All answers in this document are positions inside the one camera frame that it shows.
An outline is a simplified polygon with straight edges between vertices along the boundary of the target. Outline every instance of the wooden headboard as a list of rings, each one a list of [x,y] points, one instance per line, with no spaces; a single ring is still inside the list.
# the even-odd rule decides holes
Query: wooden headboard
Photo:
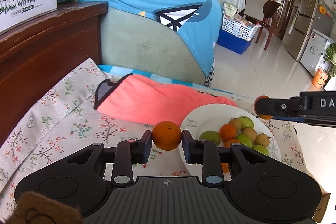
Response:
[[[0,146],[48,90],[87,58],[101,63],[105,2],[62,4],[0,35]]]

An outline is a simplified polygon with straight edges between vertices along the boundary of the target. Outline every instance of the refrigerator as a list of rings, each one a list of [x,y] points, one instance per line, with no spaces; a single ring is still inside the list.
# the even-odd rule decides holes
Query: refrigerator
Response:
[[[309,71],[312,76],[315,76],[318,68],[328,71],[330,62],[323,63],[323,57],[326,55],[326,49],[334,41],[313,29],[304,50],[300,63]]]
[[[319,0],[302,0],[293,31],[287,38],[287,52],[300,61],[311,31],[315,29],[328,37],[333,26],[333,19],[319,12]]]

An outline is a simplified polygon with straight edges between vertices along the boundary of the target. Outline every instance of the blue storage bin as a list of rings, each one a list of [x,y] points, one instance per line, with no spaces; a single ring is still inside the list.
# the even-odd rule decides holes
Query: blue storage bin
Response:
[[[251,45],[251,41],[246,41],[220,29],[217,44],[238,54],[243,54]]]

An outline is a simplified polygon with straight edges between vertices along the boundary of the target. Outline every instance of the pink towel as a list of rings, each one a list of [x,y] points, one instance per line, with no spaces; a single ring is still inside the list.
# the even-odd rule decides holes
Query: pink towel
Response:
[[[189,86],[162,85],[142,75],[126,75],[116,84],[109,80],[100,83],[94,109],[131,122],[155,125],[172,121],[180,126],[192,110],[207,104],[237,106],[225,97],[202,93]]]

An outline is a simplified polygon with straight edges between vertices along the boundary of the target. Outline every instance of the glossy floor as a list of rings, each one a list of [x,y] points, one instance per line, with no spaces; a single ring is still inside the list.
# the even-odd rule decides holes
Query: glossy floor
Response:
[[[215,47],[215,78],[212,88],[251,98],[298,96],[301,91],[317,91],[312,76],[273,36],[264,51],[265,34],[256,44],[239,55],[224,47]],[[332,193],[323,224],[336,222],[336,133],[332,128],[311,127],[295,123],[307,169],[328,192]]]

